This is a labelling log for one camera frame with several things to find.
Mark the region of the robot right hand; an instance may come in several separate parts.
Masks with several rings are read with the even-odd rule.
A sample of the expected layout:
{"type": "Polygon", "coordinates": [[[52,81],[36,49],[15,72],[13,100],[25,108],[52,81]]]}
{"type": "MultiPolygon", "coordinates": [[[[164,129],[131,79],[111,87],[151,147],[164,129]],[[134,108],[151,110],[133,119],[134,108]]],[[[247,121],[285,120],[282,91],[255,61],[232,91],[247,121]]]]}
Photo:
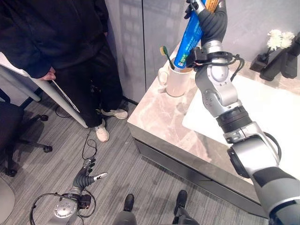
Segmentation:
{"type": "Polygon", "coordinates": [[[210,12],[201,0],[187,0],[185,19],[194,11],[198,16],[200,27],[203,31],[201,46],[211,41],[223,42],[227,29],[227,10],[225,0],[220,0],[214,12],[210,12]]]}

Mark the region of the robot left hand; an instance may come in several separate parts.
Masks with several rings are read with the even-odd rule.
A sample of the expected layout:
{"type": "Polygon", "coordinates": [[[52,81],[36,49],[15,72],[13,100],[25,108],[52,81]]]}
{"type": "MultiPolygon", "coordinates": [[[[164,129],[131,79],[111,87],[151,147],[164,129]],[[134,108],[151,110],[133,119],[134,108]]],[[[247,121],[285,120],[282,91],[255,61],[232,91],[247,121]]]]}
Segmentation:
{"type": "Polygon", "coordinates": [[[95,165],[95,161],[96,159],[94,157],[90,157],[84,160],[82,168],[73,180],[73,187],[84,190],[87,186],[91,185],[97,180],[105,178],[108,175],[107,172],[103,172],[95,176],[89,176],[91,168],[95,165]]]}

